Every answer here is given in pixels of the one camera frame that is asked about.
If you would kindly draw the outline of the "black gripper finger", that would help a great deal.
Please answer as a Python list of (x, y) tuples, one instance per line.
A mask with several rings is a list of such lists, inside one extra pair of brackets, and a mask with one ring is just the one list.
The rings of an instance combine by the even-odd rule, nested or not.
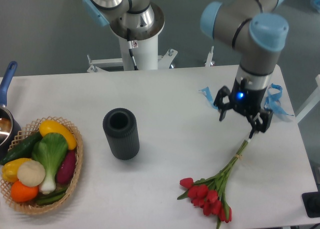
[(265, 133), (270, 127), (273, 114), (272, 110), (259, 110), (255, 116), (249, 115), (247, 120), (251, 125), (251, 131), (248, 138), (251, 139), (258, 132)]
[(229, 90), (229, 88), (223, 86), (221, 89), (218, 90), (214, 99), (213, 104), (217, 107), (217, 110), (219, 112), (220, 122), (225, 118), (227, 111), (232, 108), (230, 104), (230, 95), (231, 91)]

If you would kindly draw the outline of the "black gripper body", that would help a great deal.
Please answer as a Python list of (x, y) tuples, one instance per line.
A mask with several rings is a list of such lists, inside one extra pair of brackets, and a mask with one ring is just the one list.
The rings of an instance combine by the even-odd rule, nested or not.
[(229, 98), (232, 109), (249, 121), (270, 121), (273, 111), (262, 108), (268, 82), (267, 76), (237, 75)]

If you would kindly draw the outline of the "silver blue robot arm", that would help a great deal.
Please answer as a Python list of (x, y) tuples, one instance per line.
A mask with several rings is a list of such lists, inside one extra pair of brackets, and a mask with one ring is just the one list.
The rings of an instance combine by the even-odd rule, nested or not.
[[(274, 14), (284, 0), (214, 1), (200, 17), (208, 37), (229, 45), (242, 57), (232, 89), (222, 87), (214, 100), (223, 120), (228, 110), (246, 117), (253, 133), (266, 132), (274, 110), (262, 99), (286, 43), (288, 22)], [(118, 37), (126, 71), (156, 70), (158, 36), (164, 28), (162, 10), (151, 0), (82, 0), (89, 16), (100, 26), (110, 26)]]

